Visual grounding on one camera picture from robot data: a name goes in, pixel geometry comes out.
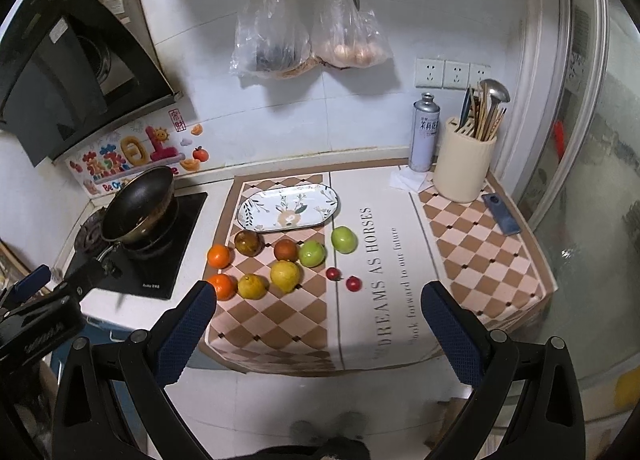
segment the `phone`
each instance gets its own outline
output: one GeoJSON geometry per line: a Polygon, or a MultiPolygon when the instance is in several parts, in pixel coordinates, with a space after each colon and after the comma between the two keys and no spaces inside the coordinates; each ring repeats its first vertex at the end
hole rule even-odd
{"type": "Polygon", "coordinates": [[[482,201],[484,201],[484,205],[491,211],[503,235],[512,236],[522,231],[500,195],[497,193],[482,195],[482,201]]]}

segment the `door frame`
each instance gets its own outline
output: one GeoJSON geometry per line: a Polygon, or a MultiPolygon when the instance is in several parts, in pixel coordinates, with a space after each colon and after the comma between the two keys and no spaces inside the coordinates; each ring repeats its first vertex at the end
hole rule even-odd
{"type": "Polygon", "coordinates": [[[558,46],[556,48],[556,60],[551,76],[549,95],[542,113],[542,118],[540,119],[540,128],[534,137],[529,157],[514,187],[513,193],[511,193],[511,196],[516,202],[522,198],[527,184],[540,162],[540,157],[542,156],[542,151],[549,137],[551,126],[556,119],[573,39],[573,10],[574,0],[559,0],[558,46]]]}
{"type": "Polygon", "coordinates": [[[567,143],[566,150],[564,151],[564,156],[558,164],[558,169],[549,182],[549,186],[542,196],[542,199],[540,199],[540,203],[529,219],[529,227],[532,231],[536,230],[546,212],[551,208],[556,196],[558,196],[562,190],[569,172],[571,172],[572,167],[574,167],[575,160],[578,158],[578,153],[580,152],[580,148],[582,148],[589,126],[591,125],[596,102],[600,95],[604,75],[607,71],[607,57],[609,55],[609,1],[593,0],[593,2],[595,5],[593,64],[589,69],[584,96],[580,110],[578,111],[578,118],[569,142],[567,143]]]}
{"type": "Polygon", "coordinates": [[[495,177],[511,196],[517,193],[516,187],[527,165],[530,167],[530,159],[537,163],[540,156],[535,154],[534,145],[540,130],[548,133],[550,127],[546,105],[557,103],[560,97],[561,90],[554,81],[563,39],[560,11],[560,0],[527,0],[520,74],[508,110],[509,125],[504,129],[504,142],[494,166],[495,177]]]}

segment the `plastic bag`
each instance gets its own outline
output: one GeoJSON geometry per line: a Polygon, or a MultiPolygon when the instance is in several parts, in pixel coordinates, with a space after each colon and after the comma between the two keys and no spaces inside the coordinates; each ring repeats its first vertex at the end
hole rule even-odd
{"type": "Polygon", "coordinates": [[[298,0],[246,0],[238,13],[232,74],[287,79],[316,64],[298,0]]]}
{"type": "Polygon", "coordinates": [[[320,0],[311,39],[316,56],[338,68],[367,68],[393,57],[373,11],[359,12],[353,0],[320,0]]]}

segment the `oval plate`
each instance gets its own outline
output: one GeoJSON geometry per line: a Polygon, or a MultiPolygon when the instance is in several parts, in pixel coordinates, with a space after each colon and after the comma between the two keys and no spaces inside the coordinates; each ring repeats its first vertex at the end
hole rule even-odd
{"type": "Polygon", "coordinates": [[[338,195],[324,184],[258,191],[238,209],[238,224],[258,233],[313,227],[338,209],[338,195]]]}

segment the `black frying pan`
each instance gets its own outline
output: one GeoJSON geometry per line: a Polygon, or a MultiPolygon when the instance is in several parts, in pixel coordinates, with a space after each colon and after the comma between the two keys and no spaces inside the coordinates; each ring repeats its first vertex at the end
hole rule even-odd
{"type": "Polygon", "coordinates": [[[166,212],[174,197],[174,173],[158,166],[141,173],[116,193],[102,226],[102,238],[132,244],[145,237],[166,212]]]}
{"type": "Polygon", "coordinates": [[[141,173],[111,200],[102,219],[100,233],[111,243],[97,258],[78,268],[54,291],[56,296],[71,295],[80,301],[96,287],[111,265],[103,262],[120,244],[132,244],[147,236],[167,211],[174,197],[174,173],[167,166],[141,173]]]}

